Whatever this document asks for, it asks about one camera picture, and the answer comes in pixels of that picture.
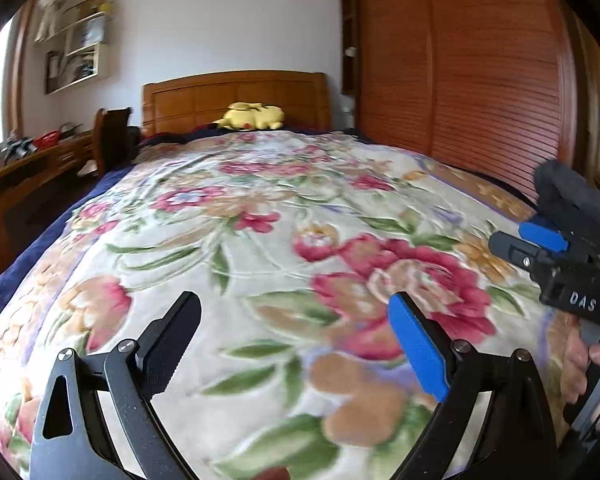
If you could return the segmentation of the right human hand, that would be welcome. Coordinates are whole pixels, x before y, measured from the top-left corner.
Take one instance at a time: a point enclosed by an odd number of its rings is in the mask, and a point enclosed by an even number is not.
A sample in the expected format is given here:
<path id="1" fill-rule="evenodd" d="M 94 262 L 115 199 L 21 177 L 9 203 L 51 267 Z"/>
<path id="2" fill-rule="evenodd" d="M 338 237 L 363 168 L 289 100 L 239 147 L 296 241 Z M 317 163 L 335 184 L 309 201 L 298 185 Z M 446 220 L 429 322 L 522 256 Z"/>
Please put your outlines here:
<path id="1" fill-rule="evenodd" d="M 560 392 L 566 408 L 573 408 L 570 427 L 581 439 L 600 433 L 600 342 L 585 342 L 583 336 L 599 335 L 600 329 L 568 318 L 569 333 L 564 356 Z"/>

